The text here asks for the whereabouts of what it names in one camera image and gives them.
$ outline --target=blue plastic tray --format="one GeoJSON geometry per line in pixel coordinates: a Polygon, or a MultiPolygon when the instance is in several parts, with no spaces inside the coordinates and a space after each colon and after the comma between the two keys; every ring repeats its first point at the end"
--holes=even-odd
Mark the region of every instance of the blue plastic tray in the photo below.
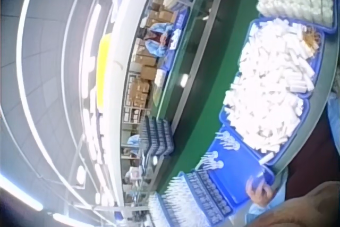
{"type": "Polygon", "coordinates": [[[233,215],[234,211],[231,208],[229,201],[227,201],[216,188],[216,185],[210,179],[208,172],[205,170],[193,170],[190,174],[195,174],[199,178],[202,184],[206,187],[207,191],[211,195],[214,203],[217,205],[221,213],[225,218],[233,215]]]}
{"type": "MultiPolygon", "coordinates": [[[[221,121],[221,123],[224,126],[226,126],[226,128],[228,128],[232,131],[233,135],[235,136],[235,139],[237,138],[238,140],[240,140],[242,142],[242,144],[246,145],[242,140],[242,136],[234,129],[234,127],[230,126],[230,122],[229,122],[229,120],[227,120],[227,114],[224,111],[224,107],[225,106],[222,107],[222,110],[219,113],[219,120],[221,121]]],[[[309,103],[308,99],[304,99],[303,100],[303,111],[302,111],[302,115],[300,116],[300,120],[301,120],[300,124],[295,128],[292,136],[290,138],[288,138],[288,141],[280,147],[280,151],[277,154],[275,154],[275,157],[267,163],[268,166],[274,165],[281,158],[281,156],[284,154],[284,152],[287,150],[287,148],[289,147],[291,142],[294,140],[296,133],[298,132],[300,126],[305,122],[305,120],[308,116],[308,113],[309,113],[309,109],[310,109],[310,103],[309,103]]],[[[268,153],[263,154],[263,153],[261,153],[261,151],[254,150],[250,147],[248,147],[248,148],[255,154],[256,158],[258,158],[258,159],[261,159],[268,154],[268,153]]]]}
{"type": "Polygon", "coordinates": [[[162,120],[156,120],[156,118],[154,118],[156,126],[157,126],[157,136],[159,139],[159,144],[164,146],[164,150],[162,152],[160,152],[159,154],[157,154],[158,156],[166,154],[167,150],[168,150],[168,145],[166,142],[166,137],[165,137],[165,133],[164,133],[164,127],[162,124],[162,120]]]}
{"type": "Polygon", "coordinates": [[[279,16],[279,18],[281,19],[288,19],[288,20],[291,20],[293,22],[296,22],[296,23],[305,23],[306,25],[310,25],[310,26],[313,26],[319,30],[322,30],[324,31],[325,33],[327,34],[335,34],[337,32],[337,28],[338,28],[338,2],[339,0],[333,0],[333,26],[330,28],[330,27],[326,27],[324,25],[321,25],[321,24],[318,24],[318,23],[314,23],[314,22],[309,22],[309,21],[305,21],[305,20],[300,20],[300,19],[295,19],[295,18],[289,18],[289,17],[285,17],[285,16],[279,16]]]}
{"type": "Polygon", "coordinates": [[[221,223],[224,220],[224,217],[222,213],[219,211],[217,205],[213,203],[213,199],[208,193],[207,189],[204,187],[203,184],[201,184],[199,187],[194,188],[193,184],[190,182],[188,176],[184,172],[180,172],[178,176],[181,176],[184,178],[186,183],[188,184],[188,187],[197,203],[199,208],[202,210],[202,212],[205,214],[209,225],[210,226],[216,226],[219,223],[221,223]],[[216,211],[216,214],[214,216],[209,214],[209,211],[213,210],[216,211]]]}
{"type": "Polygon", "coordinates": [[[164,138],[160,137],[162,135],[162,131],[161,131],[161,129],[158,128],[156,118],[151,117],[151,122],[154,124],[155,135],[156,135],[156,139],[157,139],[157,150],[155,151],[155,155],[160,156],[167,149],[167,147],[165,147],[166,143],[164,143],[164,138]]]}
{"type": "Polygon", "coordinates": [[[172,134],[172,130],[171,130],[171,126],[169,122],[167,120],[163,120],[162,124],[163,124],[164,137],[167,143],[167,151],[165,152],[165,156],[166,156],[173,152],[175,146],[174,146],[173,134],[172,134]]]}
{"type": "MultiPolygon", "coordinates": [[[[246,33],[246,37],[245,37],[245,40],[244,40],[244,43],[243,43],[243,47],[245,46],[245,44],[248,42],[248,39],[249,39],[249,33],[250,33],[250,30],[251,30],[251,27],[253,26],[253,24],[256,24],[257,26],[259,26],[260,22],[266,22],[266,21],[272,21],[276,18],[266,18],[266,17],[263,17],[263,18],[258,18],[258,19],[255,19],[253,20],[252,22],[250,22],[249,24],[249,27],[248,27],[248,31],[246,33]]],[[[320,72],[320,68],[321,68],[321,63],[322,63],[322,57],[324,55],[324,48],[325,48],[325,33],[320,30],[320,28],[318,28],[317,26],[315,26],[315,24],[313,23],[310,23],[310,22],[306,22],[306,21],[302,21],[302,20],[297,20],[297,19],[290,19],[290,18],[280,18],[282,20],[287,20],[289,21],[289,24],[292,25],[292,23],[299,23],[299,24],[303,24],[303,25],[306,25],[306,26],[312,26],[312,27],[315,27],[316,31],[318,33],[320,33],[320,43],[319,43],[319,49],[318,51],[314,54],[314,57],[310,58],[308,60],[308,63],[310,64],[310,66],[312,67],[312,69],[314,70],[315,72],[315,75],[314,77],[312,78],[312,82],[314,84],[316,84],[317,80],[318,80],[318,77],[319,77],[319,72],[320,72]]],[[[307,92],[307,93],[298,93],[298,95],[301,97],[301,98],[309,98],[311,95],[312,95],[312,92],[307,92]]]]}
{"type": "MultiPolygon", "coordinates": [[[[230,127],[223,126],[219,132],[228,131],[233,134],[230,127]]],[[[257,187],[260,181],[265,178],[267,184],[272,185],[275,181],[273,172],[266,166],[261,166],[254,153],[235,136],[235,140],[240,143],[240,149],[226,150],[220,145],[220,140],[215,139],[208,152],[218,151],[218,160],[222,160],[222,169],[208,171],[211,180],[218,190],[229,201],[230,206],[237,212],[248,200],[245,186],[250,176],[254,177],[253,186],[257,187]]]]}
{"type": "Polygon", "coordinates": [[[175,227],[175,224],[173,223],[171,217],[169,216],[168,210],[166,209],[166,206],[164,205],[163,199],[161,198],[161,196],[158,193],[156,193],[156,196],[157,196],[158,202],[159,202],[160,207],[163,211],[163,214],[165,216],[166,221],[168,222],[170,227],[175,227]]]}

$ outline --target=cardboard box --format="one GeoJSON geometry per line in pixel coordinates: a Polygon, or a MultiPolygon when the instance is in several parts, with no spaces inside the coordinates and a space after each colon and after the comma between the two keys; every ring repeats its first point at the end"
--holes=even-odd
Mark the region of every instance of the cardboard box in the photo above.
{"type": "Polygon", "coordinates": [[[133,106],[134,107],[145,108],[145,105],[146,105],[146,101],[145,100],[135,99],[133,101],[133,106]]]}
{"type": "Polygon", "coordinates": [[[145,47],[142,47],[142,46],[138,48],[137,54],[154,57],[153,54],[149,53],[149,51],[145,47]]]}
{"type": "Polygon", "coordinates": [[[178,14],[178,12],[174,12],[174,13],[173,13],[173,15],[172,15],[172,17],[171,17],[171,20],[170,20],[170,23],[172,23],[172,24],[175,23],[176,18],[177,18],[177,14],[178,14]]]}
{"type": "Polygon", "coordinates": [[[140,78],[145,80],[154,81],[156,77],[157,69],[152,66],[143,66],[140,78]]]}
{"type": "Polygon", "coordinates": [[[162,20],[166,20],[168,22],[171,21],[172,16],[173,16],[173,12],[170,12],[170,11],[160,11],[159,12],[159,18],[162,19],[162,20]]]}
{"type": "Polygon", "coordinates": [[[131,84],[131,88],[128,92],[129,94],[129,101],[134,101],[135,99],[139,99],[137,98],[137,94],[138,93],[142,93],[142,94],[146,94],[146,97],[148,96],[148,92],[150,89],[150,84],[147,81],[142,81],[140,79],[137,79],[133,84],[131,84]]]}
{"type": "Polygon", "coordinates": [[[144,56],[137,54],[134,61],[136,63],[142,64],[144,66],[154,66],[156,65],[156,58],[151,56],[144,56]]]}
{"type": "Polygon", "coordinates": [[[140,91],[138,91],[135,95],[135,100],[140,99],[140,100],[146,101],[147,98],[148,98],[148,94],[147,93],[141,93],[140,91]]]}
{"type": "Polygon", "coordinates": [[[157,19],[159,17],[159,12],[151,10],[149,13],[149,18],[151,19],[157,19]]]}

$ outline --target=ceiling light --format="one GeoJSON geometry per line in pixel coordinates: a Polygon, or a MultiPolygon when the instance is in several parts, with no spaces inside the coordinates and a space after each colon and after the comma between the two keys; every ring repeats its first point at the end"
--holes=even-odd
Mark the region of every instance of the ceiling light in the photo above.
{"type": "Polygon", "coordinates": [[[86,178],[86,171],[82,165],[78,167],[78,170],[76,172],[76,180],[78,184],[83,185],[85,183],[85,178],[86,178]]]}
{"type": "Polygon", "coordinates": [[[106,140],[104,136],[101,137],[101,147],[103,148],[103,150],[107,150],[106,140]]]}
{"type": "Polygon", "coordinates": [[[15,198],[24,202],[26,205],[33,208],[34,210],[41,211],[43,209],[43,205],[40,202],[36,201],[35,199],[27,195],[25,192],[23,192],[21,189],[19,189],[16,185],[14,185],[11,181],[9,181],[1,174],[0,174],[0,187],[9,192],[15,198]]]}
{"type": "Polygon", "coordinates": [[[107,187],[104,187],[104,194],[107,197],[109,206],[113,206],[115,204],[115,200],[113,199],[112,193],[107,187]]]}
{"type": "Polygon", "coordinates": [[[87,98],[89,93],[89,68],[93,60],[91,60],[91,49],[92,43],[94,40],[95,30],[97,26],[97,22],[99,19],[99,14],[101,10],[101,5],[97,4],[95,9],[93,10],[93,14],[90,19],[90,23],[88,26],[85,45],[84,45],[84,54],[83,54],[83,63],[82,63],[82,73],[81,73],[81,96],[82,98],[87,98]]]}
{"type": "Polygon", "coordinates": [[[54,220],[73,227],[94,227],[91,224],[79,222],[75,219],[69,218],[66,215],[53,214],[54,220]]]}
{"type": "Polygon", "coordinates": [[[99,179],[101,186],[106,187],[105,178],[104,178],[103,172],[101,171],[100,165],[98,163],[95,164],[95,170],[96,170],[97,177],[99,179]]]}
{"type": "Polygon", "coordinates": [[[108,164],[108,154],[107,153],[104,153],[103,158],[104,158],[105,164],[108,164]]]}
{"type": "Polygon", "coordinates": [[[108,198],[107,198],[107,195],[105,193],[101,195],[101,205],[103,207],[108,206],[108,198]]]}
{"type": "Polygon", "coordinates": [[[99,205],[100,204],[100,193],[96,193],[96,204],[99,205]]]}
{"type": "Polygon", "coordinates": [[[97,162],[98,164],[102,165],[103,164],[103,160],[101,159],[101,153],[98,152],[98,155],[97,155],[97,162]]]}
{"type": "Polygon", "coordinates": [[[97,159],[97,152],[93,142],[88,143],[91,160],[95,161],[97,159]]]}
{"type": "Polygon", "coordinates": [[[153,164],[154,166],[156,166],[157,163],[158,163],[158,157],[155,155],[155,156],[152,158],[152,164],[153,164]]]}
{"type": "Polygon", "coordinates": [[[182,75],[181,82],[180,82],[180,85],[181,85],[182,88],[185,87],[186,82],[188,81],[188,78],[189,78],[188,74],[183,74],[182,75]]]}

